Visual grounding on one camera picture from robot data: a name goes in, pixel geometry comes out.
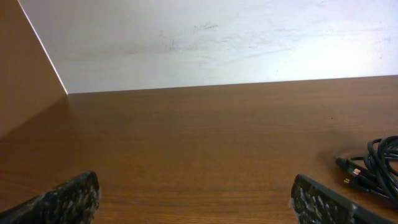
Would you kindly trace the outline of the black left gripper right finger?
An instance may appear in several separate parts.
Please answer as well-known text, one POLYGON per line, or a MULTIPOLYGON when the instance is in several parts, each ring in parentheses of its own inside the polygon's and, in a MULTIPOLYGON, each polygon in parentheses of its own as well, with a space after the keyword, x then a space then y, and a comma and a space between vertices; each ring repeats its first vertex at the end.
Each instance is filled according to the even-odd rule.
POLYGON ((290 207, 300 224, 392 224, 302 174, 295 177, 290 207))

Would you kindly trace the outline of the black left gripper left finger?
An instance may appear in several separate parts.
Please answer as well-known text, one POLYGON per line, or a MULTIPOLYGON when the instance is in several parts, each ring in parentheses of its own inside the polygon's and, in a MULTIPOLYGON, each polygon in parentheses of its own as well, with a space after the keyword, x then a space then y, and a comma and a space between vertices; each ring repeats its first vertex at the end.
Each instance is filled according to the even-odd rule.
POLYGON ((100 204, 95 172, 84 172, 1 212, 1 223, 91 223, 100 204))

